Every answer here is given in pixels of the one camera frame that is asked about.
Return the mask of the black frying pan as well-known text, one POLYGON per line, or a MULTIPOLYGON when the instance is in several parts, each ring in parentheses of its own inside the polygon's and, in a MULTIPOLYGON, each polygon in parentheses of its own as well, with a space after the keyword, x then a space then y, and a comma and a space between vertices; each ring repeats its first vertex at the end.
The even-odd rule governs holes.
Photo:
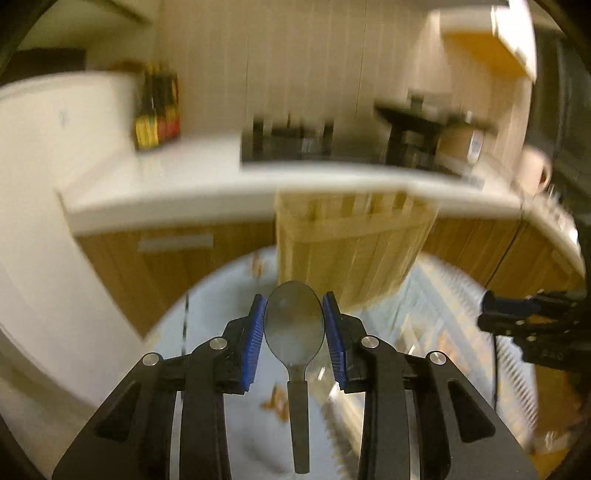
POLYGON ((392 127, 403 131, 421 131, 428 128, 441 131, 451 127, 471 127, 492 135, 499 132, 494 122, 479 118, 472 111, 428 105, 422 96, 415 96, 406 103, 376 100, 374 110, 392 127))

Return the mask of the white electric kettle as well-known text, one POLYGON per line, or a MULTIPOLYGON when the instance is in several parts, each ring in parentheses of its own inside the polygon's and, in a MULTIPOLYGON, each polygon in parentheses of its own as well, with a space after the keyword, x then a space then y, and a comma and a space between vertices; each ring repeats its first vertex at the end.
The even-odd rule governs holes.
POLYGON ((552 178, 552 164, 542 150, 526 145, 521 153, 516 181, 529 196, 543 192, 552 178))

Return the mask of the white refrigerator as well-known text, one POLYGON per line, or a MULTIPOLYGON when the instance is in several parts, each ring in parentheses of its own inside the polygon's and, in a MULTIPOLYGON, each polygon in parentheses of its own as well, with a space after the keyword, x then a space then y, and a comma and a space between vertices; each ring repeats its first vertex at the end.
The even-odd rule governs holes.
POLYGON ((64 201, 132 149, 135 83, 74 73, 1 90, 1 336, 91 405, 142 347, 74 240, 64 201))

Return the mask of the dark soy sauce bottle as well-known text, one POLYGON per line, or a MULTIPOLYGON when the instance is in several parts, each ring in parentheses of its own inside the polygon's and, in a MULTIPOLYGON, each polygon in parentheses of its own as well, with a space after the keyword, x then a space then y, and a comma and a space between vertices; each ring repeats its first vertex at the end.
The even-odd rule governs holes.
POLYGON ((158 145, 158 114, 154 100, 153 68, 144 68, 140 107, 134 120, 135 146, 146 151, 158 145))

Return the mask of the black gas stove top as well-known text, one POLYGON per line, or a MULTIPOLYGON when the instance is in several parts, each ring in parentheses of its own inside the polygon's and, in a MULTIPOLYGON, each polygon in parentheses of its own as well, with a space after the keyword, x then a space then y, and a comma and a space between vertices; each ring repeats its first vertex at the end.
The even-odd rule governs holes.
POLYGON ((370 121, 325 118, 273 121, 262 115, 242 131, 242 165, 285 162, 335 162, 379 165, 388 135, 370 121))

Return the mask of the grey plastic spoon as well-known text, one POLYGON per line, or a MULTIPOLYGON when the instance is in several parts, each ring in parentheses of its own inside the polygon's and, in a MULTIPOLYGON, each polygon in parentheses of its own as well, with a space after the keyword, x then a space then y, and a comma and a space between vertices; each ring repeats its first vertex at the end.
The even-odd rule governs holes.
POLYGON ((307 369, 325 338, 325 320, 315 291, 298 281, 280 284, 264 311, 264 337, 271 353, 287 369, 288 413, 294 472, 310 471, 307 369))

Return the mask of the white wall cabinet orange underside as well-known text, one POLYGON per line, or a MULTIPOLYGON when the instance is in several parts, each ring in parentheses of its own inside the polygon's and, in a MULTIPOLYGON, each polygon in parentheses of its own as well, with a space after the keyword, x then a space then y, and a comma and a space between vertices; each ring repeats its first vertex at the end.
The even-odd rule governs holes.
POLYGON ((526 1, 441 9, 440 32, 494 75, 537 80, 535 31, 526 1))

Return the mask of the pink rice cooker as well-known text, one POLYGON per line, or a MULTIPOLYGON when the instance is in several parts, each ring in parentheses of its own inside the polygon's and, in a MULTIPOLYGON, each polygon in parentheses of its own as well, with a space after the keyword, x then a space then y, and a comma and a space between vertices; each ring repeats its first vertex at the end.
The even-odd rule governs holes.
POLYGON ((485 132, 471 126, 446 128, 439 139, 437 153, 464 161, 478 162, 485 142, 485 132))

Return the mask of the wooden base cabinets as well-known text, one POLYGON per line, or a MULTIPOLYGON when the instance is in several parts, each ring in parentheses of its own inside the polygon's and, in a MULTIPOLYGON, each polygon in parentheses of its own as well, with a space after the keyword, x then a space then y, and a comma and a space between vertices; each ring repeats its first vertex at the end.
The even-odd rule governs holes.
MULTIPOLYGON (((271 220, 78 234, 79 247, 115 304, 145 336, 182 295, 223 265, 276 241, 271 220)), ((424 252, 500 296, 584 288, 584 272, 526 220, 443 218, 424 252)))

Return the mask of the beige plastic utensil basket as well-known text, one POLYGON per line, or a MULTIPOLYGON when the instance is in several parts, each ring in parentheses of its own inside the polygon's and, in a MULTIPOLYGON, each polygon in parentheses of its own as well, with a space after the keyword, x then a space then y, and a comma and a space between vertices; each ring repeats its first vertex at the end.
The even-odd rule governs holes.
POLYGON ((440 203, 401 190, 276 194, 277 274, 342 308, 396 293, 435 224, 440 203))

